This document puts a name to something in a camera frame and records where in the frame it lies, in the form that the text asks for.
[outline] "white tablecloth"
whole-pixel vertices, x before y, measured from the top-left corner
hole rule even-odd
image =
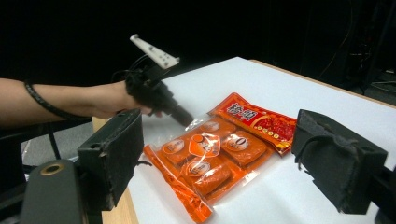
[[[196,118],[233,91],[254,105],[292,118],[300,109],[321,113],[388,151],[390,170],[396,164],[396,109],[392,106],[241,58],[171,77],[165,83]],[[170,140],[184,130],[169,117],[144,117],[143,122],[145,144]],[[257,170],[256,178],[213,206],[207,223],[374,223],[375,204],[366,215],[339,214],[312,177],[298,170],[294,158],[291,153],[284,158],[273,156]],[[136,167],[129,189],[139,223],[193,223],[154,166]]]

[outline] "plastic bag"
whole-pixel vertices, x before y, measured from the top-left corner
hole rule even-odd
[[[251,105],[232,93],[181,136],[144,153],[195,222],[275,152],[290,151],[296,119]]]

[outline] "orange wrapper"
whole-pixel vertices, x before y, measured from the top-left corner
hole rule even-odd
[[[208,114],[227,119],[272,143],[281,156],[290,152],[297,119],[251,105],[236,92],[233,92]]]

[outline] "cable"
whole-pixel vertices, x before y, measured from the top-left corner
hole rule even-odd
[[[320,75],[317,77],[317,79],[320,79],[320,78],[323,76],[323,74],[327,71],[327,69],[329,69],[330,65],[332,65],[332,62],[333,62],[334,59],[335,59],[335,56],[337,56],[338,51],[340,50],[341,47],[344,46],[344,44],[345,44],[346,41],[347,41],[347,38],[349,37],[350,31],[351,31],[351,29],[352,29],[352,23],[353,23],[353,10],[352,10],[352,3],[350,2],[350,0],[349,0],[348,2],[349,2],[349,4],[350,4],[350,19],[349,19],[350,23],[349,23],[348,31],[346,32],[346,36],[345,36],[344,40],[341,42],[341,44],[338,46],[337,51],[336,51],[336,52],[334,53],[334,55],[332,56],[332,59],[330,60],[330,62],[329,62],[329,63],[327,64],[327,66],[323,69],[323,71],[320,73]]]
[[[386,89],[384,87],[378,86],[377,84],[380,84],[380,85],[381,84],[384,84],[384,85],[389,84],[389,85],[396,86],[396,81],[382,81],[382,82],[373,82],[373,83],[371,83],[372,87],[377,88],[377,89],[379,89],[381,91],[396,92],[396,88],[395,88],[395,91],[393,91],[393,90],[389,90],[389,89]]]
[[[56,144],[55,136],[53,135],[53,128],[51,123],[47,123],[47,128],[49,130],[49,140],[52,145],[53,153],[55,154],[56,160],[61,159],[61,154],[59,153],[58,145]]]

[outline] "bracelet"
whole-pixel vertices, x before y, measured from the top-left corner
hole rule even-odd
[[[62,111],[58,108],[56,108],[53,105],[50,105],[47,101],[45,101],[41,96],[35,91],[33,88],[33,85],[30,83],[29,80],[24,81],[24,86],[27,92],[29,93],[30,96],[35,99],[36,102],[38,102],[41,106],[43,106],[45,109],[47,109],[49,112],[52,114],[64,118],[64,119],[72,119],[72,120],[84,120],[84,119],[89,119],[88,117],[82,117],[82,116],[77,116],[73,115],[70,113],[67,113],[65,111]]]

